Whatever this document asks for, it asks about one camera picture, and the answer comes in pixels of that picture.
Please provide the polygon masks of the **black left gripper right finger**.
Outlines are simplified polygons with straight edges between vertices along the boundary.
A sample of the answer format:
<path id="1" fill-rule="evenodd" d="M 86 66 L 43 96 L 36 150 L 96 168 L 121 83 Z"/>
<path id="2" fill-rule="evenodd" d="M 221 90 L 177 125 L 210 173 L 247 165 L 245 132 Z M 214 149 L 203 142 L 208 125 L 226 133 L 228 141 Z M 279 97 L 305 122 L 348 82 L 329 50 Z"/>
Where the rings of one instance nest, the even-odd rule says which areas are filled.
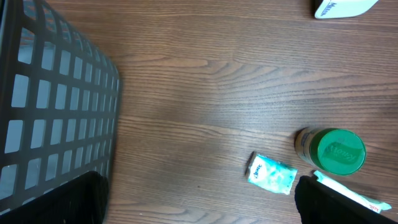
<path id="1" fill-rule="evenodd" d="M 295 204 L 302 224 L 397 224 L 309 176 L 299 179 Z"/>

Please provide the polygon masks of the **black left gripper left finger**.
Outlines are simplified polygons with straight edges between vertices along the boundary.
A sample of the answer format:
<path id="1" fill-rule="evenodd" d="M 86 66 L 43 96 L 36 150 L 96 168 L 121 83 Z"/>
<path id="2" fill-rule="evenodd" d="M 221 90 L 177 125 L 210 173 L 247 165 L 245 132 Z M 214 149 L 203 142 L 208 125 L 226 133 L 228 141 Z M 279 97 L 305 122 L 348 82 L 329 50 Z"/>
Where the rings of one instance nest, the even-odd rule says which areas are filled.
<path id="1" fill-rule="evenodd" d="M 89 171 L 1 216 L 1 224 L 102 224 L 109 200 L 109 181 Z"/>

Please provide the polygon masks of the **green lid jar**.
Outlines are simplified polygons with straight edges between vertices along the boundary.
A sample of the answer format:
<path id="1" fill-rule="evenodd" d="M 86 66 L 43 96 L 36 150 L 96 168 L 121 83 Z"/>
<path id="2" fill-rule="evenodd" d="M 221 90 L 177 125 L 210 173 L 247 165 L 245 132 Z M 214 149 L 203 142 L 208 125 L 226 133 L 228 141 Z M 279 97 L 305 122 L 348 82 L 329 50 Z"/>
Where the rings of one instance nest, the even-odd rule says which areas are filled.
<path id="1" fill-rule="evenodd" d="M 334 175 L 351 175 L 366 161 L 366 146 L 354 132 L 338 128 L 305 128 L 295 139 L 295 151 L 305 162 Z"/>

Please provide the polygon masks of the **green wipes packet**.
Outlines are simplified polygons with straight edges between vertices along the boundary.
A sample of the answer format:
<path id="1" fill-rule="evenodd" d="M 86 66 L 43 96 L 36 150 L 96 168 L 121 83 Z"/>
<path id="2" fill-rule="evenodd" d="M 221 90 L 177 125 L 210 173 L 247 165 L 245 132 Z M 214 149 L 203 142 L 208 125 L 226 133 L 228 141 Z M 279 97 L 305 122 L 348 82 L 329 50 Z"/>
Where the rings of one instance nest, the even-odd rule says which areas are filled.
<path id="1" fill-rule="evenodd" d="M 353 192 L 349 188 L 345 187 L 341 183 L 333 180 L 332 178 L 328 177 L 327 175 L 321 173 L 319 170 L 316 170 L 313 173 L 317 177 L 317 181 L 334 191 L 337 191 L 338 193 L 344 195 L 345 197 L 350 198 L 351 200 L 354 200 L 355 202 L 359 203 L 360 205 L 376 212 L 376 213 L 381 213 L 384 210 L 390 210 L 392 207 L 386 203 L 386 202 L 380 202 L 375 199 L 366 197 L 364 195 L 357 194 L 356 192 Z"/>

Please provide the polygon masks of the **teal tissue packet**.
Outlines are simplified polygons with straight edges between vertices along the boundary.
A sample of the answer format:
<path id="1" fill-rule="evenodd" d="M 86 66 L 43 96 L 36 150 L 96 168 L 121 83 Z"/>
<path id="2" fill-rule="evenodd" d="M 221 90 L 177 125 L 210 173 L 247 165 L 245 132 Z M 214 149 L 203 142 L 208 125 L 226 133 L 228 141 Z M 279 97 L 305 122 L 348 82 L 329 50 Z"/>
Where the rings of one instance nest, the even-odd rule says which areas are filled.
<path id="1" fill-rule="evenodd" d="M 245 175 L 250 184 L 275 194 L 289 195 L 297 172 L 291 166 L 254 151 L 248 160 Z"/>

